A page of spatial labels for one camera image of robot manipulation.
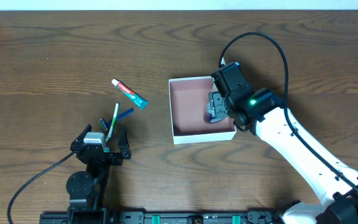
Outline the green white toothbrush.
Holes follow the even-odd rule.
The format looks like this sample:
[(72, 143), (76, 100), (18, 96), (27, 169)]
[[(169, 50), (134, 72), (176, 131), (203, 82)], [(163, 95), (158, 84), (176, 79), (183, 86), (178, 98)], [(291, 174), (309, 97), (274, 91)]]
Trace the green white toothbrush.
[(111, 137), (112, 137), (112, 133), (113, 133), (113, 129), (114, 129), (114, 124), (116, 122), (117, 116), (118, 116), (118, 112), (119, 112), (119, 103), (116, 103), (115, 107), (114, 107), (114, 113), (113, 113), (113, 117), (111, 120), (111, 125), (108, 131), (108, 135), (106, 136), (106, 142), (108, 142)]

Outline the red teal toothpaste tube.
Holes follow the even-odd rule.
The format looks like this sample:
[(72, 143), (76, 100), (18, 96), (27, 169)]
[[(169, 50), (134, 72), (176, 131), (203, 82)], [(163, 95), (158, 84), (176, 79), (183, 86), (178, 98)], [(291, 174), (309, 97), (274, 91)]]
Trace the red teal toothpaste tube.
[(143, 97), (138, 95), (136, 92), (131, 90), (127, 85), (125, 85), (123, 82), (112, 79), (111, 83), (120, 91), (123, 92), (139, 109), (143, 110), (147, 105), (148, 101), (145, 100)]

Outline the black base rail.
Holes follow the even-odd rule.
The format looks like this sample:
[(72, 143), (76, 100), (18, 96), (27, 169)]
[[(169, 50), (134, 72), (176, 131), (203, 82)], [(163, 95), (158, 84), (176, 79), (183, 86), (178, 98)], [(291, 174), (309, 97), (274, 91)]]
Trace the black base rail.
[(273, 224), (283, 223), (271, 211), (250, 210), (239, 213), (156, 213), (156, 212), (45, 212), (40, 224)]

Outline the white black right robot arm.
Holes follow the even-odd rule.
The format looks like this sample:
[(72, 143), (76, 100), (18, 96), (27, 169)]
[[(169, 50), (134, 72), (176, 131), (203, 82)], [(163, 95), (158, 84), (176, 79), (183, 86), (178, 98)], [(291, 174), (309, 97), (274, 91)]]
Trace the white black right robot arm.
[(263, 88), (254, 91), (238, 63), (211, 74), (220, 96), (217, 103), (241, 131), (250, 131), (276, 149), (306, 180), (318, 197), (316, 205), (294, 202), (278, 212), (280, 223), (358, 223), (358, 171), (331, 154)]

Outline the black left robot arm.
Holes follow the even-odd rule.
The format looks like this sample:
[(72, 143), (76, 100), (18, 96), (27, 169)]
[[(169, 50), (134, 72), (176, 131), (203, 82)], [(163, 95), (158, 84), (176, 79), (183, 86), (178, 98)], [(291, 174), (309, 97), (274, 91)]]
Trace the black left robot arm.
[(117, 152), (107, 152), (104, 133), (92, 132), (91, 125), (72, 142), (70, 150), (86, 170), (72, 174), (66, 183), (70, 196), (68, 223), (110, 223), (115, 218), (103, 205), (104, 193), (112, 166), (121, 166), (131, 158), (126, 127), (123, 127)]

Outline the white box pink interior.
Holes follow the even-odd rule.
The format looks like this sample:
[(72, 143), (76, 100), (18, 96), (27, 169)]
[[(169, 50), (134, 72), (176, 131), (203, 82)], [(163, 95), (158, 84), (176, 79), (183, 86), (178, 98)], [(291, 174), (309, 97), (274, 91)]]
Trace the white box pink interior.
[(231, 118), (208, 123), (207, 103), (213, 90), (210, 76), (168, 81), (174, 144), (230, 141), (236, 134)]

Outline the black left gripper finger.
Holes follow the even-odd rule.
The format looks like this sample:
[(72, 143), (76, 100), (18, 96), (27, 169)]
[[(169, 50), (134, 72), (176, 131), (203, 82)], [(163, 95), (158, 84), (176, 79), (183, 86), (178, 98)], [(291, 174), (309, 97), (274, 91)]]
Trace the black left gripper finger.
[(79, 134), (71, 143), (71, 146), (77, 146), (84, 143), (84, 138), (88, 132), (90, 132), (92, 129), (92, 126), (88, 124), (85, 129)]
[(127, 140), (127, 129), (125, 126), (121, 131), (121, 136), (118, 142), (118, 148), (121, 154), (131, 154), (131, 149), (129, 146), (129, 142)]

